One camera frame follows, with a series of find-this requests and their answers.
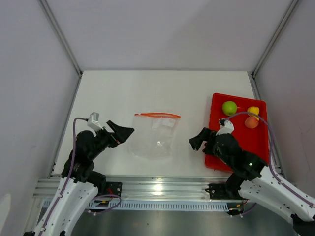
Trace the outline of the clear zip top bag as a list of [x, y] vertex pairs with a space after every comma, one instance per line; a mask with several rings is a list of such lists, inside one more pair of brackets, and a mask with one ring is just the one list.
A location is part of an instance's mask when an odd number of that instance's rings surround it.
[[181, 116], [171, 113], [137, 113], [128, 151], [146, 159], [168, 158], [172, 153], [174, 132]]

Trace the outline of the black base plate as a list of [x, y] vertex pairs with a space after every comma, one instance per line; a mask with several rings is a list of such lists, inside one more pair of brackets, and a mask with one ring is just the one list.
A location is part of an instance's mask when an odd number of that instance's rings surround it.
[[226, 183], [211, 183], [205, 191], [212, 200], [242, 200], [238, 189], [227, 185]]
[[114, 194], [121, 196], [123, 189], [123, 183], [122, 182], [107, 182], [104, 190], [104, 194]]

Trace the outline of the left frame post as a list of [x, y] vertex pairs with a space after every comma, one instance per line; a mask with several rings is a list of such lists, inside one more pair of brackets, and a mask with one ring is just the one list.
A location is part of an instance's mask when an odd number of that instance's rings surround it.
[[75, 55], [63, 33], [62, 28], [60, 27], [59, 22], [57, 21], [49, 3], [47, 0], [38, 0], [38, 4], [40, 5], [43, 13], [45, 14], [57, 40], [59, 41], [61, 47], [63, 48], [66, 56], [70, 60], [76, 74], [81, 77], [82, 76], [82, 70], [77, 62], [77, 59], [75, 58]]

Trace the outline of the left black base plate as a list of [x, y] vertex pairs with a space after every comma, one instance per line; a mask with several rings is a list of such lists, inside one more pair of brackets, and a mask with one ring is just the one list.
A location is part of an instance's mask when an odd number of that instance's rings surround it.
[[104, 194], [114, 194], [121, 196], [123, 189], [123, 183], [122, 182], [107, 182], [104, 190]]

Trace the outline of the aluminium mounting rail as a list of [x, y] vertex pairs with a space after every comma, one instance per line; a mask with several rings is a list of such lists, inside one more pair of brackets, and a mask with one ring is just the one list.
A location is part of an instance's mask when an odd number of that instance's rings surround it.
[[107, 176], [108, 182], [122, 183], [122, 198], [126, 200], [205, 200], [210, 183], [224, 183], [227, 177], [146, 177]]

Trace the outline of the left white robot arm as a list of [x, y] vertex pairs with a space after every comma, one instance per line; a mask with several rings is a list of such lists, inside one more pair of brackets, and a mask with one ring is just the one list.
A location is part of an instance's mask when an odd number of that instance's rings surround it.
[[112, 121], [107, 131], [93, 118], [83, 119], [91, 130], [76, 133], [72, 127], [73, 149], [66, 161], [56, 193], [44, 216], [26, 236], [69, 236], [89, 203], [96, 198], [118, 198], [117, 194], [106, 194], [106, 176], [94, 171], [94, 160], [106, 148], [123, 144], [134, 132], [134, 128], [122, 127]]

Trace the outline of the red orange peach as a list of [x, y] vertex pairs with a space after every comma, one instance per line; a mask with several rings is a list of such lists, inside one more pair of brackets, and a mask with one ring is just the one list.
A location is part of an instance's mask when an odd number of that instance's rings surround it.
[[245, 127], [255, 129], [259, 125], [259, 120], [254, 116], [248, 116], [244, 122]]

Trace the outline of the green apple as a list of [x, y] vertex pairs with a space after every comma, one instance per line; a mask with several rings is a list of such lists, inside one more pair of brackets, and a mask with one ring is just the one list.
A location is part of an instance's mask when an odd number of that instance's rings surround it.
[[222, 112], [226, 115], [226, 116], [232, 116], [234, 114], [236, 114], [237, 112], [237, 104], [233, 101], [226, 101], [222, 104]]

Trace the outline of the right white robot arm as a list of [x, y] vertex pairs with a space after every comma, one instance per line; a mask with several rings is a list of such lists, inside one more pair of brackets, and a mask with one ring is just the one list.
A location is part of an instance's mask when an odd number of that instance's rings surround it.
[[206, 154], [218, 157], [232, 169], [224, 185], [228, 197], [248, 199], [269, 209], [292, 224], [300, 236], [315, 234], [314, 198], [274, 175], [263, 159], [242, 149], [231, 132], [218, 134], [203, 128], [189, 143], [194, 150], [204, 144]]

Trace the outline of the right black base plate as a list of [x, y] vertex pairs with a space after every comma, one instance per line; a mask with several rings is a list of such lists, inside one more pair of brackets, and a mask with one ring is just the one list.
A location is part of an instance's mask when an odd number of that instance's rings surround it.
[[242, 200], [238, 189], [227, 185], [226, 183], [211, 183], [205, 191], [212, 200]]

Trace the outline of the red plastic tray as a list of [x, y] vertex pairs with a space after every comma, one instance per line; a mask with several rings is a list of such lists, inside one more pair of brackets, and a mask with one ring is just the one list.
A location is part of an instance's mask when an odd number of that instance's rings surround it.
[[[238, 107], [237, 112], [246, 112], [248, 108], [252, 106], [258, 107], [259, 116], [262, 117], [264, 120], [267, 120], [267, 108], [264, 101], [215, 93], [212, 97], [212, 105], [210, 111], [209, 128], [211, 130], [218, 131], [220, 128], [219, 119], [227, 117], [223, 113], [221, 108], [223, 103], [226, 101], [232, 101], [236, 103]], [[247, 128], [245, 126], [245, 120], [248, 117], [249, 115], [238, 115], [231, 119], [231, 122], [234, 125], [234, 131], [232, 135], [237, 139], [242, 149], [252, 152], [258, 155], [264, 161], [268, 162], [268, 128], [261, 120], [259, 121], [259, 125], [256, 128]], [[204, 163], [206, 168], [209, 169], [223, 172], [232, 171], [231, 168], [225, 165], [221, 160], [211, 155], [205, 156]]]

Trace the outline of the right frame post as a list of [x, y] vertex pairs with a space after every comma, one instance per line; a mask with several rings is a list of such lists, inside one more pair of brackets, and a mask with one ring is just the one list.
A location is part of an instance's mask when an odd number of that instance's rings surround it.
[[289, 6], [287, 7], [284, 15], [282, 16], [279, 24], [277, 25], [272, 37], [270, 38], [267, 46], [265, 47], [262, 55], [260, 56], [256, 66], [254, 67], [251, 75], [255, 78], [268, 59], [269, 55], [271, 54], [273, 48], [276, 46], [278, 40], [280, 39], [282, 33], [284, 32], [286, 26], [288, 25], [290, 19], [293, 17], [295, 11], [297, 10], [298, 6], [300, 5], [301, 0], [291, 0]]

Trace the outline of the frame post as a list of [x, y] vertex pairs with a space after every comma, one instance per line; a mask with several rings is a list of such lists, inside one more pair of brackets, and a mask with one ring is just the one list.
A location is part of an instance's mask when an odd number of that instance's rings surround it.
[[77, 59], [75, 58], [75, 55], [63, 33], [62, 28], [60, 27], [59, 22], [57, 21], [49, 3], [47, 0], [38, 0], [38, 4], [40, 5], [43, 13], [45, 14], [57, 40], [59, 41], [61, 47], [63, 48], [66, 56], [70, 60], [76, 74], [81, 77], [82, 76], [82, 70], [77, 62]]
[[267, 46], [265, 47], [262, 55], [260, 56], [256, 66], [254, 67], [251, 75], [255, 78], [268, 59], [269, 55], [271, 54], [273, 48], [276, 46], [278, 40], [280, 39], [282, 33], [284, 32], [286, 26], [288, 25], [290, 19], [293, 17], [295, 11], [297, 10], [298, 6], [300, 5], [301, 0], [291, 0], [289, 6], [287, 7], [284, 15], [282, 16], [279, 24], [277, 25], [272, 37], [270, 38]]

